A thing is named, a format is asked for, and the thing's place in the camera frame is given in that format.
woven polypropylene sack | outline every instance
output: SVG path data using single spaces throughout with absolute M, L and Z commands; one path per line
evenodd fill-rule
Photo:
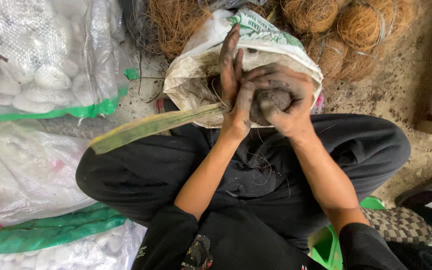
M 198 28 L 166 71 L 164 93 L 180 110 L 217 103 L 208 78 L 219 75 L 218 58 L 226 35 L 236 23 L 241 25 L 237 48 L 243 50 L 244 71 L 270 63 L 285 65 L 310 76 L 317 87 L 313 91 L 314 103 L 321 92 L 323 74 L 308 57 L 302 43 L 283 32 L 252 10 L 216 10 Z M 221 128 L 223 113 L 215 113 L 195 121 L 205 128 Z M 252 127 L 261 127 L 253 122 Z
M 123 220 L 122 225 L 71 242 L 0 254 L 0 270 L 129 270 L 146 228 Z M 63 235 L 71 233 L 71 230 L 61 232 Z
M 0 121 L 110 114 L 127 91 L 117 0 L 0 0 Z
M 37 120 L 0 122 L 0 227 L 95 203 L 75 181 L 88 143 L 47 133 Z

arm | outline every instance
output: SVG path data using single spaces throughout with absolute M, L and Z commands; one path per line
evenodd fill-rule
M 198 221 L 213 198 L 234 152 L 251 128 L 249 112 L 255 88 L 250 82 L 243 83 L 239 88 L 242 50 L 238 51 L 233 66 L 239 31 L 239 24 L 235 24 L 226 36 L 219 58 L 222 98 L 233 108 L 224 115 L 223 127 L 214 147 L 184 183 L 174 201 L 174 205 L 192 214 Z
M 277 64 L 252 70 L 248 77 L 253 79 L 256 89 L 279 87 L 291 93 L 293 101 L 286 111 L 281 111 L 271 101 L 263 100 L 260 101 L 261 112 L 289 138 L 315 199 L 338 234 L 346 224 L 369 225 L 351 181 L 328 154 L 311 123 L 313 79 Z
M 199 221 L 239 144 L 240 141 L 220 136 L 206 158 L 184 183 L 174 205 Z

knee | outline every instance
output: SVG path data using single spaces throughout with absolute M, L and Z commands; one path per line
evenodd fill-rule
M 399 126 L 389 120 L 381 120 L 384 121 L 384 130 L 386 132 L 386 136 L 388 136 L 388 156 L 390 156 L 391 161 L 399 168 L 403 166 L 403 164 L 406 163 L 411 156 L 410 141 L 401 128 L 399 128 Z
M 95 162 L 96 154 L 92 148 L 88 148 L 76 169 L 76 184 L 89 197 L 94 196 L 93 193 L 95 189 L 98 189 L 102 180 L 94 174 Z

finger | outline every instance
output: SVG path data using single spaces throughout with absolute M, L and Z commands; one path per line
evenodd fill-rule
M 246 76 L 245 76 L 245 80 L 247 81 L 252 81 L 255 78 L 261 77 L 261 76 L 265 76 L 265 75 L 269 75 L 272 73 L 275 73 L 278 71 L 278 64 L 277 63 L 271 63 L 271 64 L 267 64 L 267 65 L 263 65 L 263 66 L 259 66 L 257 68 L 254 68 L 252 70 L 250 70 Z
M 237 50 L 236 62 L 234 63 L 234 76 L 237 82 L 241 82 L 243 72 L 243 49 Z
M 292 78 L 281 73 L 275 72 L 269 75 L 261 76 L 252 80 L 256 89 L 282 89 L 291 92 Z
M 276 123 L 285 113 L 273 101 L 264 98 L 259 100 L 259 110 L 261 110 L 264 118 L 272 124 Z
M 267 64 L 267 65 L 263 65 L 263 66 L 259 66 L 257 68 L 254 68 L 247 73 L 245 79 L 248 81 L 252 81 L 258 77 L 269 75 L 269 74 L 276 73 L 276 72 L 284 73 L 288 76 L 295 77 L 297 79 L 300 79 L 300 80 L 303 80 L 306 82 L 312 82 L 313 81 L 313 79 L 308 74 L 296 72 L 296 71 L 292 70 L 290 67 L 287 67 L 285 65 L 281 65 L 278 63 L 271 63 L 271 64 Z
M 221 52 L 219 54 L 219 64 L 223 65 L 224 68 L 227 68 L 228 65 L 231 65 L 231 68 L 233 67 L 234 51 L 236 50 L 239 40 L 240 25 L 236 23 L 226 35 L 223 46 L 221 47 Z
M 243 83 L 237 94 L 235 108 L 237 107 L 238 110 L 247 111 L 249 114 L 254 95 L 255 85 L 252 82 Z

shirt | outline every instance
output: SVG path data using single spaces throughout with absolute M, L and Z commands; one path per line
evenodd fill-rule
M 371 226 L 340 231 L 345 269 L 406 269 Z M 229 207 L 196 218 L 175 205 L 155 215 L 131 270 L 325 269 L 254 214 Z

